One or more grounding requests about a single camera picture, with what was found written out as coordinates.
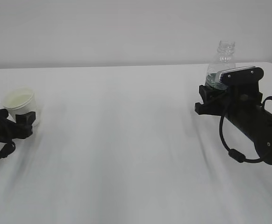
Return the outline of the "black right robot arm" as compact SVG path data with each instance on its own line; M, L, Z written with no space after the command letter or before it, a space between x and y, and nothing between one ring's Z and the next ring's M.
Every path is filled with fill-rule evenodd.
M272 96L262 99L258 84L230 86L225 91L200 85L199 94L203 102L196 103L194 110L198 115L220 117L219 136L231 158L239 163L272 165L272 114L265 109L265 102ZM248 159L227 145L223 136L225 119L253 142L259 158Z

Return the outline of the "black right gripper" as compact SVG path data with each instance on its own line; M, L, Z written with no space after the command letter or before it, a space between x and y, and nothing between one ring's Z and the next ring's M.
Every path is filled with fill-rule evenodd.
M200 85L199 94L203 103L195 104L195 112L198 115L214 116L222 116L225 109L229 110L233 107L261 105L263 97L258 84L229 86L226 90Z

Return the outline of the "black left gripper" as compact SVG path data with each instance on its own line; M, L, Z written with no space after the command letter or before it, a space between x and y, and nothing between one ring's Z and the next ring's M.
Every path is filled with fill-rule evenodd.
M32 135L36 112L16 114L15 122L7 117L8 111L0 109L0 143L9 143L13 139L26 139Z

